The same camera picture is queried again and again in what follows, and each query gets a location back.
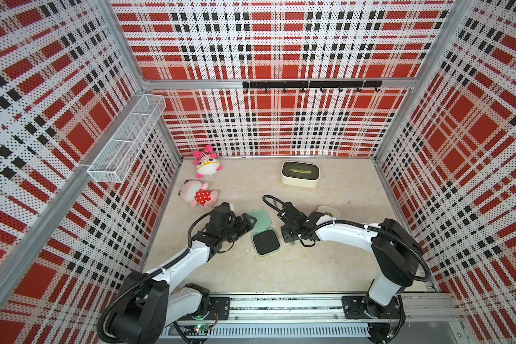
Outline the green nail clipper case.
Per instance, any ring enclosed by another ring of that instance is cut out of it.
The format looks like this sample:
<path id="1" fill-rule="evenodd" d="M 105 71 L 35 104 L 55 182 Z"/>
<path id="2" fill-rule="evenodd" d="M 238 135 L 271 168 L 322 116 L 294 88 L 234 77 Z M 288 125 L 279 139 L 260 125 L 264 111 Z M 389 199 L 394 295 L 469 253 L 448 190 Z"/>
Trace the green nail clipper case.
<path id="1" fill-rule="evenodd" d="M 253 227 L 252 243 L 259 257 L 266 257 L 280 250 L 277 232 L 272 228 L 272 221 L 264 209 L 253 209 L 249 216 L 256 219 Z"/>

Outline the cream case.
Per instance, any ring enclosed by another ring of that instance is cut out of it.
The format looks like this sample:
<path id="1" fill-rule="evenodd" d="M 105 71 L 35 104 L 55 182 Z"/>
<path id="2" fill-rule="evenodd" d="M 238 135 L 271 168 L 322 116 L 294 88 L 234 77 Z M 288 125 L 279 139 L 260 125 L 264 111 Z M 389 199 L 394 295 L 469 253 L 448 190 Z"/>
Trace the cream case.
<path id="1" fill-rule="evenodd" d="M 324 215 L 329 216 L 334 219 L 340 219 L 341 213 L 338 211 L 338 209 L 332 208 L 330 206 L 319 206 L 317 208 L 317 212 L 324 213 Z"/>

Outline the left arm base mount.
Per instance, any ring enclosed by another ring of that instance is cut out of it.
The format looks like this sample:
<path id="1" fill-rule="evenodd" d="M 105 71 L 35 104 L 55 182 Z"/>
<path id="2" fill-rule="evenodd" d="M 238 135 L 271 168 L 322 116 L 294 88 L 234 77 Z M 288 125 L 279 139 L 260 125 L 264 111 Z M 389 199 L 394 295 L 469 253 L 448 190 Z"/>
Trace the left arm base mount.
<path id="1" fill-rule="evenodd" d="M 228 320 L 230 312 L 231 298 L 229 297 L 213 297 L 209 299 L 206 307 L 198 309 L 192 314 L 188 314 L 180 318 L 180 320 Z"/>

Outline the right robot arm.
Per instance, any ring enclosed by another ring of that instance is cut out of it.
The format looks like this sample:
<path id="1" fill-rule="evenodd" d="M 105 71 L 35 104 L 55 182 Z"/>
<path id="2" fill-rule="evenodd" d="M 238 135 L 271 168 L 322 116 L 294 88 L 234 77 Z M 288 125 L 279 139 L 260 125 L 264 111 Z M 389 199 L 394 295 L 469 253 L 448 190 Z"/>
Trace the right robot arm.
<path id="1" fill-rule="evenodd" d="M 388 306 L 416 281 L 431 280 L 431 270 L 418 242 L 393 219 L 380 224 L 358 224 L 335 219 L 322 212 L 306 215 L 290 202 L 278 209 L 285 242 L 338 242 L 371 253 L 381 271 L 372 282 L 365 301 L 378 307 Z"/>

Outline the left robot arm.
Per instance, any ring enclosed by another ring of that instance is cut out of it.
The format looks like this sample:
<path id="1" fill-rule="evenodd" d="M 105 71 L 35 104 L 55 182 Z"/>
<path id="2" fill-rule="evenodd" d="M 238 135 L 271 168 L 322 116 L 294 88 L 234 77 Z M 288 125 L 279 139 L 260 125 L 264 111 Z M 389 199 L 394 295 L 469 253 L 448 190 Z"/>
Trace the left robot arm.
<path id="1" fill-rule="evenodd" d="M 167 325 L 191 315 L 206 316 L 210 292 L 190 283 L 178 286 L 198 267 L 222 253 L 226 242 L 235 243 L 251 232 L 257 220 L 243 213 L 237 216 L 224 202 L 200 216 L 203 229 L 188 230 L 188 244 L 176 256 L 148 272 L 132 272 L 120 287 L 116 299 L 97 321 L 97 336 L 104 343 L 155 343 Z"/>

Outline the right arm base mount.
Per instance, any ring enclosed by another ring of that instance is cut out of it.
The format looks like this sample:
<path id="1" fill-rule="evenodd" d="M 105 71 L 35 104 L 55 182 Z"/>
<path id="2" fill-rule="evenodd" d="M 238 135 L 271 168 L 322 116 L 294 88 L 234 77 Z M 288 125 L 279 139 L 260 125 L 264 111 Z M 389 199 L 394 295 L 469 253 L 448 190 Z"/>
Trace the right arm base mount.
<path id="1" fill-rule="evenodd" d="M 342 308 L 347 320 L 398 320 L 400 318 L 401 311 L 404 309 L 403 306 L 400 305 L 397 297 L 393 297 L 388 305 L 382 306 L 365 296 L 342 297 Z"/>

